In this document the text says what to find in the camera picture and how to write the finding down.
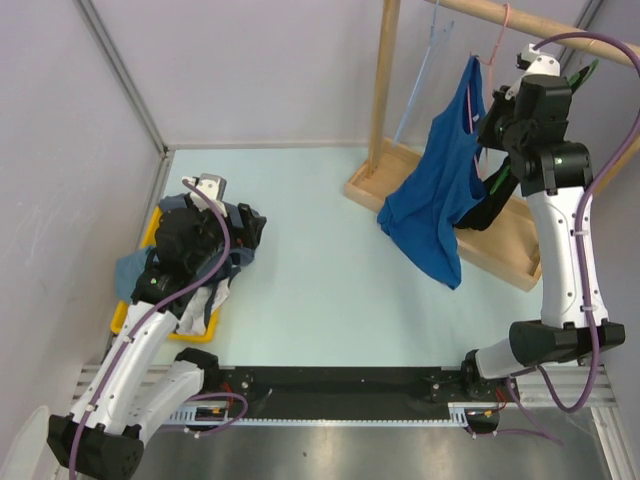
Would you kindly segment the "pink wire hanger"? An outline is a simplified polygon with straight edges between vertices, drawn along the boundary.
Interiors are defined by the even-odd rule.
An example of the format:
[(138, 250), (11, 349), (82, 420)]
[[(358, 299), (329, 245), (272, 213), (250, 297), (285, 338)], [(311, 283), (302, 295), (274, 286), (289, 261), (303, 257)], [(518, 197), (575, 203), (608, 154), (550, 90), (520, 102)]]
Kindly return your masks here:
[[(500, 33), (498, 35), (498, 38), (496, 40), (496, 42), (494, 43), (493, 46), (493, 50), (491, 53), (491, 57), (489, 58), (488, 61), (482, 60), (481, 58), (478, 58), (478, 61), (480, 64), (485, 65), (486, 66), (486, 73), (487, 73), (487, 80), (485, 83), (485, 92), (483, 94), (483, 99), (487, 100), (489, 102), (489, 104), (492, 104), (492, 100), (490, 99), (491, 93), (492, 93), (492, 87), (494, 84), (494, 64), (495, 64), (495, 59), (498, 53), (498, 50), (500, 49), (501, 43), (503, 41), (505, 32), (506, 32), (506, 28), (509, 22), (511, 16), (511, 6), (509, 3), (505, 3), (504, 4), (504, 20), (502, 23), (502, 27), (500, 30)], [(468, 125), (469, 125), (469, 130), (472, 131), (473, 130), (473, 126), (474, 126), (474, 116), (472, 115), (472, 108), (471, 108), (471, 92), (470, 92), (470, 87), (467, 87), (466, 89), (466, 108), (467, 108), (467, 120), (468, 120)], [(485, 148), (480, 154), (475, 154), (473, 157), (473, 163), (476, 169), (476, 173), (478, 175), (478, 177), (483, 180), (488, 172), (488, 167), (489, 167), (489, 159), (488, 159), (488, 149)]]

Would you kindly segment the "grey-blue printed t-shirt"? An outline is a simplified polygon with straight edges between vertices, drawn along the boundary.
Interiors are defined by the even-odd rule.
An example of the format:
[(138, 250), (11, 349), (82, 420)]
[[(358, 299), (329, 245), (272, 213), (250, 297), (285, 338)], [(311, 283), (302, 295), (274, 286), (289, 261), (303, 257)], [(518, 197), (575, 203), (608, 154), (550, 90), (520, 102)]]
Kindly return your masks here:
[[(245, 248), (239, 242), (237, 238), (237, 234), (239, 233), (241, 220), (240, 214), (238, 212), (237, 205), (225, 202), (227, 209), (227, 216), (223, 217), (225, 220), (225, 224), (229, 233), (230, 239), (230, 247), (229, 247), (229, 255), (225, 260), (223, 266), (220, 267), (219, 271), (212, 277), (213, 280), (217, 280), (219, 278), (226, 278), (233, 274), (235, 269), (240, 269), (248, 264), (250, 264), (255, 257), (255, 250)], [(179, 194), (173, 195), (163, 198), (159, 202), (159, 208), (162, 213), (172, 210), (175, 208), (197, 208), (193, 204), (189, 202), (187, 198), (187, 194)], [(208, 274), (211, 269), (217, 264), (221, 255), (223, 254), (224, 247), (221, 252), (211, 258), (198, 272), (195, 276), (189, 278), (189, 280), (193, 281), (195, 279), (200, 279)]]

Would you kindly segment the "yellow plastic basket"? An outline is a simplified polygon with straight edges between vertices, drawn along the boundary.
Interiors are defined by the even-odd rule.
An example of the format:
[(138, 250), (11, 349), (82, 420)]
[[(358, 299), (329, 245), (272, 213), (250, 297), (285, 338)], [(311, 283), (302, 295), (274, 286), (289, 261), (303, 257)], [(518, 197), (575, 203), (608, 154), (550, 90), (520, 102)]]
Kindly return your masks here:
[[(152, 247), (155, 245), (155, 232), (159, 227), (159, 220), (162, 215), (162, 211), (158, 206), (155, 206), (153, 212), (151, 214), (150, 220), (147, 222), (147, 225), (144, 229), (144, 233), (142, 234), (142, 238), (140, 241), (140, 250), (145, 250), (148, 247)], [(118, 334), (121, 331), (122, 326), (127, 317), (129, 304), (125, 301), (119, 301), (115, 311), (112, 315), (110, 322), (110, 331), (113, 334)], [(206, 330), (203, 335), (181, 335), (175, 332), (172, 332), (168, 335), (167, 339), (172, 341), (183, 341), (194, 344), (201, 343), (209, 343), (214, 339), (214, 334), (216, 330), (216, 326), (219, 320), (219, 310), (215, 309), (212, 311), (210, 318), (206, 325)]]

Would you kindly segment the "green hanger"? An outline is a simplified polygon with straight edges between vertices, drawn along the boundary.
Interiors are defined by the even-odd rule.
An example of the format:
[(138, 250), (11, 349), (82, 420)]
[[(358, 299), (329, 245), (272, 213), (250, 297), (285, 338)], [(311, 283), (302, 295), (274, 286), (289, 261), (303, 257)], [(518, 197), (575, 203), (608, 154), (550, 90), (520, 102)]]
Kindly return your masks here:
[(590, 64), (582, 66), (568, 78), (568, 84), (573, 94), (575, 94), (586, 82), (589, 81), (598, 66), (599, 60), (595, 59)]

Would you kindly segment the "wooden clothes rack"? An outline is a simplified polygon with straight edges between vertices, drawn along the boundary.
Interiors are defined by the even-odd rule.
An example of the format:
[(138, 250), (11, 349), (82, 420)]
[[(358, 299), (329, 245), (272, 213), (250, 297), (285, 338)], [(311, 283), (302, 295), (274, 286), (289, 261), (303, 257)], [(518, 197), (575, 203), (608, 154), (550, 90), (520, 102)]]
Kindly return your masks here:
[[(577, 32), (554, 20), (515, 9), (511, 13), (492, 1), (441, 1), (441, 6), (540, 39), (565, 32)], [(385, 1), (381, 20), (373, 114), (365, 163), (344, 186), (350, 200), (377, 212), (417, 167), (421, 154), (383, 135), (391, 71), (398, 28), (400, 3)], [(532, 215), (526, 202), (511, 197), (492, 225), (483, 232), (457, 233), (459, 254), (499, 279), (530, 291), (541, 277), (541, 261)]]

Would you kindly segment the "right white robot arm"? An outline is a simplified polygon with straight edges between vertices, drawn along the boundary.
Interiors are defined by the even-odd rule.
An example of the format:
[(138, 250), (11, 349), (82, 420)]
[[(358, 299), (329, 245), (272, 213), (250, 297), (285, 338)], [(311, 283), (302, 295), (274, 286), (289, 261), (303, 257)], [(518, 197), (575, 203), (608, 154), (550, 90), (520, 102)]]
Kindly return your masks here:
[(497, 379), (589, 356), (626, 340), (610, 321), (597, 282), (590, 237), (590, 154), (564, 135), (572, 89), (559, 76), (532, 74), (518, 88), (502, 87), (478, 128), (482, 146), (506, 153), (537, 232), (543, 276), (539, 319), (519, 321), (506, 339), (470, 351), (461, 376), (463, 393), (484, 401)]

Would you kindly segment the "black garment on hanger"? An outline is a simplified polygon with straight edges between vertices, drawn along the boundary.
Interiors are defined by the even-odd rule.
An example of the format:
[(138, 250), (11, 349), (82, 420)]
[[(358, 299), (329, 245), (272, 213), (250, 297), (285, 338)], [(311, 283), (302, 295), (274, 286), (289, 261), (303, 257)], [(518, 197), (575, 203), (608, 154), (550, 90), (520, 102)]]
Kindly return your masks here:
[(519, 185), (518, 178), (511, 171), (509, 156), (504, 158), (500, 167), (482, 185), (485, 190), (484, 198), (454, 225), (455, 228), (484, 231), (501, 213)]

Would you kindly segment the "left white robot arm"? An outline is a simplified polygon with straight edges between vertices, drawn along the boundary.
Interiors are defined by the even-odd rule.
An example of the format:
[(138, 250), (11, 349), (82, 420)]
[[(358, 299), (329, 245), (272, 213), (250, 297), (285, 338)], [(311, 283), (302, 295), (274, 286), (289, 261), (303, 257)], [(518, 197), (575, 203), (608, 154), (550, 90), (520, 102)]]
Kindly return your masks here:
[(215, 314), (215, 295), (252, 262), (266, 217), (249, 205), (200, 209), (188, 199), (155, 213), (154, 240), (115, 342), (90, 385), (65, 415), (49, 418), (47, 444), (70, 478), (129, 479), (148, 441), (183, 403), (222, 398), (216, 355), (187, 347), (146, 392), (139, 388), (161, 344), (184, 322), (188, 306)]

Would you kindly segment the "white garment with stripes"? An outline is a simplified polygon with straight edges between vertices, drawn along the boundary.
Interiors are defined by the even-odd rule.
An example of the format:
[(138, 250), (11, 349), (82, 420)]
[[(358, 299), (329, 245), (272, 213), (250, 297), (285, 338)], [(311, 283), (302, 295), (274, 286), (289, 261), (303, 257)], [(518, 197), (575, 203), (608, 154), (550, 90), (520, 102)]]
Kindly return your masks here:
[(196, 290), (180, 317), (176, 333), (179, 335), (203, 336), (212, 314), (230, 295), (230, 278), (227, 277), (214, 286), (203, 286)]

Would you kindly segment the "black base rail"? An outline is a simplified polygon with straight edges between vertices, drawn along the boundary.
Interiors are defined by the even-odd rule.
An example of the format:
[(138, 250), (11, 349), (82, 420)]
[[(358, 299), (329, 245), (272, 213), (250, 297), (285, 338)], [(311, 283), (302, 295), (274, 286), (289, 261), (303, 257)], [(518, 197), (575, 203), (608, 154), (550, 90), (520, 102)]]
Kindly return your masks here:
[(426, 424), (465, 420), (464, 412), (506, 405), (500, 380), (443, 367), (236, 367), (205, 377), (205, 393), (248, 401), (250, 422)]

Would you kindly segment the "blue tank top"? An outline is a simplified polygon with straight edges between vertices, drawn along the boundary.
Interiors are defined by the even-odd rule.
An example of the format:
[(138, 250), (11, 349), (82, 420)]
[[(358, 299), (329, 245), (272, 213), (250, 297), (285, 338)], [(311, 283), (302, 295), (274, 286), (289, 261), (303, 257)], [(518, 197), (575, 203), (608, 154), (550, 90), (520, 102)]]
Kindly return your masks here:
[(454, 226), (486, 197), (475, 164), (477, 123), (485, 115), (481, 65), (471, 56), (450, 103), (431, 123), (418, 166), (377, 215), (401, 252), (452, 290), (462, 281)]

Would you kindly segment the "aluminium frame post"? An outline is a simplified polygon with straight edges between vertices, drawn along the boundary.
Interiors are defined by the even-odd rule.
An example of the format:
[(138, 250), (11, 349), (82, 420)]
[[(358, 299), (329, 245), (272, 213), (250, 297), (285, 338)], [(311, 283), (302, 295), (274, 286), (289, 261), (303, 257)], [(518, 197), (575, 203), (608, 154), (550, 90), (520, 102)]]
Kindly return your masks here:
[(104, 59), (115, 76), (116, 82), (120, 86), (125, 99), (130, 104), (135, 116), (141, 122), (143, 130), (151, 141), (154, 149), (163, 159), (167, 156), (169, 148), (163, 140), (159, 128), (153, 119), (146, 102), (137, 88), (124, 59), (114, 42), (104, 20), (102, 19), (94, 1), (74, 0), (80, 15), (91, 35), (104, 56)]

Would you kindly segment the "light teal garment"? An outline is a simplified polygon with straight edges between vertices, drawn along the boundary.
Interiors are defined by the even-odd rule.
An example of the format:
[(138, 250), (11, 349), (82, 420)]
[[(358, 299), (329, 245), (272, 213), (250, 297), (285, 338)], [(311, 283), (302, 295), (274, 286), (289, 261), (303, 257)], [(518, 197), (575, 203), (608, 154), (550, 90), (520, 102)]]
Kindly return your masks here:
[(147, 246), (116, 261), (114, 285), (120, 301), (131, 303), (137, 281), (145, 271), (148, 256), (153, 250), (153, 246)]

